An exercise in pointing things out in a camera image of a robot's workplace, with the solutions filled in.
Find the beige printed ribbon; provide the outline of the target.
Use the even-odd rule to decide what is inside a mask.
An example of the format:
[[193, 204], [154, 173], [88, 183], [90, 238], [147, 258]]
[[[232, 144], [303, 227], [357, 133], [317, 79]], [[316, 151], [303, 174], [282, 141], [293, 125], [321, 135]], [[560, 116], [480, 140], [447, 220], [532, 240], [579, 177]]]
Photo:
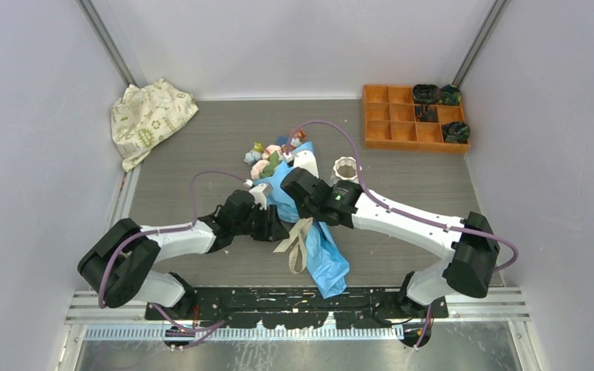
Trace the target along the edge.
[[294, 274], [301, 274], [308, 261], [306, 238], [312, 226], [312, 218], [300, 219], [288, 232], [288, 238], [283, 240], [274, 250], [274, 254], [288, 252], [288, 268]]

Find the artificial flower bunch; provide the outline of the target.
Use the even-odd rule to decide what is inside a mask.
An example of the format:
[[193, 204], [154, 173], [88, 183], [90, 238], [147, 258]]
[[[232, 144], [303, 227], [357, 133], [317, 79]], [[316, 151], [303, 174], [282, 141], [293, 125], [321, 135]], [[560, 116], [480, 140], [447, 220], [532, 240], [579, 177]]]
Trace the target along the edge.
[[283, 163], [283, 154], [292, 151], [306, 141], [303, 130], [292, 131], [288, 136], [278, 136], [273, 144], [264, 146], [255, 142], [252, 149], [244, 155], [244, 163], [251, 167], [252, 180], [269, 178]]

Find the blue wrapping paper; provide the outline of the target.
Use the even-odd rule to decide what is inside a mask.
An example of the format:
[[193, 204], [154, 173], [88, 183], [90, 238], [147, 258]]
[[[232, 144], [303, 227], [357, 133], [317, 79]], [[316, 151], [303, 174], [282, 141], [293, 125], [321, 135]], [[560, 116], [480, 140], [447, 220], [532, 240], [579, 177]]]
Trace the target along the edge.
[[342, 294], [347, 289], [345, 277], [350, 264], [340, 253], [329, 227], [324, 222], [299, 217], [295, 202], [280, 188], [280, 183], [292, 170], [282, 161], [274, 167], [271, 176], [262, 172], [271, 168], [268, 160], [260, 160], [252, 166], [251, 177], [255, 185], [267, 183], [271, 191], [267, 195], [269, 206], [276, 206], [279, 219], [291, 223], [288, 239], [276, 248], [276, 253], [289, 252], [288, 268], [293, 274], [307, 270], [324, 298]]

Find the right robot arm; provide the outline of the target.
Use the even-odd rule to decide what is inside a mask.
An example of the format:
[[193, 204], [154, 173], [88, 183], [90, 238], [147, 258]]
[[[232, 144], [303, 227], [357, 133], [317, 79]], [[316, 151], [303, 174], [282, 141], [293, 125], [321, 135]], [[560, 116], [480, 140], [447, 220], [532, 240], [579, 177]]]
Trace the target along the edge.
[[328, 185], [296, 168], [282, 180], [282, 190], [301, 217], [329, 226], [369, 230], [398, 238], [436, 255], [439, 261], [407, 275], [398, 297], [401, 312], [418, 317], [434, 300], [459, 293], [485, 298], [500, 248], [490, 239], [485, 216], [442, 216], [378, 195], [355, 182]]

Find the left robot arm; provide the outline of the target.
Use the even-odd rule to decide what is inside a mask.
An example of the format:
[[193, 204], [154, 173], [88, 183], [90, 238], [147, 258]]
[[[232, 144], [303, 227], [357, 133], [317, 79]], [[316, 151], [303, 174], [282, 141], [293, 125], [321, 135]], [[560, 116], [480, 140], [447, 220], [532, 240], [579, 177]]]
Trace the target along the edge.
[[97, 291], [101, 307], [119, 308], [146, 301], [169, 316], [184, 319], [196, 305], [196, 294], [177, 273], [154, 271], [156, 263], [188, 254], [211, 254], [235, 237], [261, 242], [288, 238], [275, 205], [257, 190], [236, 190], [226, 201], [193, 223], [141, 226], [130, 218], [117, 221], [81, 258], [79, 275]]

